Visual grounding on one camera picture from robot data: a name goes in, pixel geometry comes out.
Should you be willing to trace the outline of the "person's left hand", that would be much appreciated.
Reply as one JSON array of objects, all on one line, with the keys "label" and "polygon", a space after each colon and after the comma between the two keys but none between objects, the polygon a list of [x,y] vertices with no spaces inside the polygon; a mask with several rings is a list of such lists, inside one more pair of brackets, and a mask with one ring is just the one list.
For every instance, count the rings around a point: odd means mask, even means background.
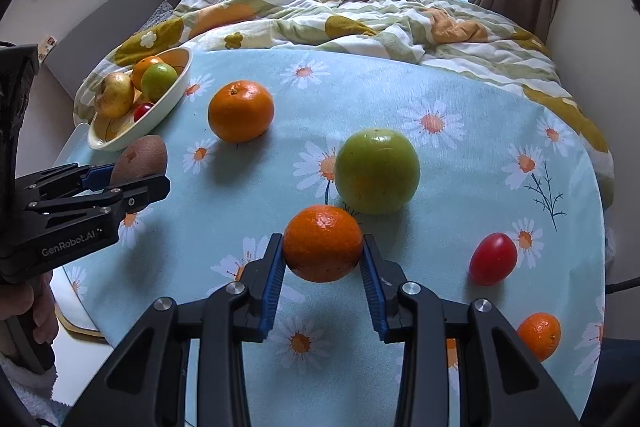
[{"label": "person's left hand", "polygon": [[55,316],[55,299],[50,287],[51,280],[52,272],[46,272],[39,277],[41,289],[39,296],[34,294],[29,283],[1,287],[2,320],[30,312],[36,324],[34,329],[36,343],[53,343],[58,335],[58,320]]}]

